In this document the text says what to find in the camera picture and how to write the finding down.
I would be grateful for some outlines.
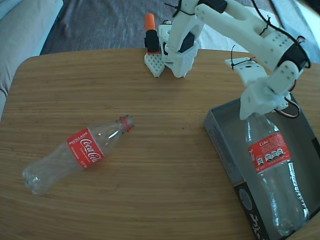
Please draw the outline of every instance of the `sofa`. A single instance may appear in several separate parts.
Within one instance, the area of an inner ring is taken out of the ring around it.
[[[0,119],[15,73],[38,56],[63,0],[0,0]]]

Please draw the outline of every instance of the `cardboard box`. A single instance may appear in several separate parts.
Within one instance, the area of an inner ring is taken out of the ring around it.
[[[288,107],[286,112],[294,113]],[[272,210],[248,153],[246,121],[239,119],[240,99],[211,109],[204,127],[242,202],[257,240],[284,240],[273,224]],[[320,146],[303,112],[295,119],[269,113],[291,154],[300,192],[310,218],[320,211]]]

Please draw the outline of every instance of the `orange object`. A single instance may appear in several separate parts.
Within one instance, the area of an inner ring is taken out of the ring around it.
[[[155,16],[148,13],[144,16],[145,31],[156,30]]]

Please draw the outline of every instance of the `gray blanket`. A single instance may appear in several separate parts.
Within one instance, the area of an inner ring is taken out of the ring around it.
[[[178,0],[63,0],[64,6],[41,54],[144,47],[144,16],[153,13],[156,24],[171,20]],[[252,6],[251,0],[238,0]],[[272,12],[268,0],[256,0]]]

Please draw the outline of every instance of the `empty plastic bottle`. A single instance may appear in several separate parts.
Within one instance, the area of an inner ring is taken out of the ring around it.
[[[282,236],[287,236],[309,219],[289,150],[278,127],[265,115],[254,113],[246,123],[248,151],[268,195],[273,224]]]
[[[25,185],[33,194],[45,194],[60,179],[99,161],[120,137],[134,127],[130,116],[109,125],[85,128],[61,143],[52,153],[31,163],[23,171]]]

